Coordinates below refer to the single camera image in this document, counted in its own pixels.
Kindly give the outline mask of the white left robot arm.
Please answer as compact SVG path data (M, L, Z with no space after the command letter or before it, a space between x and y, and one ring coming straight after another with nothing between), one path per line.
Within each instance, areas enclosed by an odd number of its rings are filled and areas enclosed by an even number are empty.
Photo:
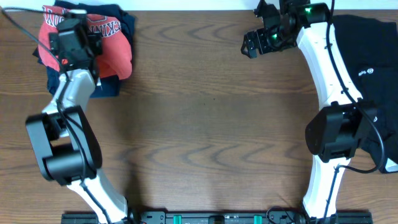
M42 176L78 194L94 211L72 223L127 223L127 200L102 170L99 142L85 108L99 80L95 58L101 37L85 19L69 18L49 35L50 52L60 64L59 85L50 103L26 119L25 127Z

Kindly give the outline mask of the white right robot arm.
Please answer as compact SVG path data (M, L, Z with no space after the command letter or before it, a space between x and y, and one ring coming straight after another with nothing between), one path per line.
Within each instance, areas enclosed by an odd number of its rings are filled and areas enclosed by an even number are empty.
M310 69L319 110L305 128L312 154L308 189L295 223L362 223L368 213L352 215L336 209L338 191L356 150L375 129L374 103L366 101L348 74L338 47L333 8L325 3L260 1L254 15L263 28L244 35L241 53L256 58L299 48Z

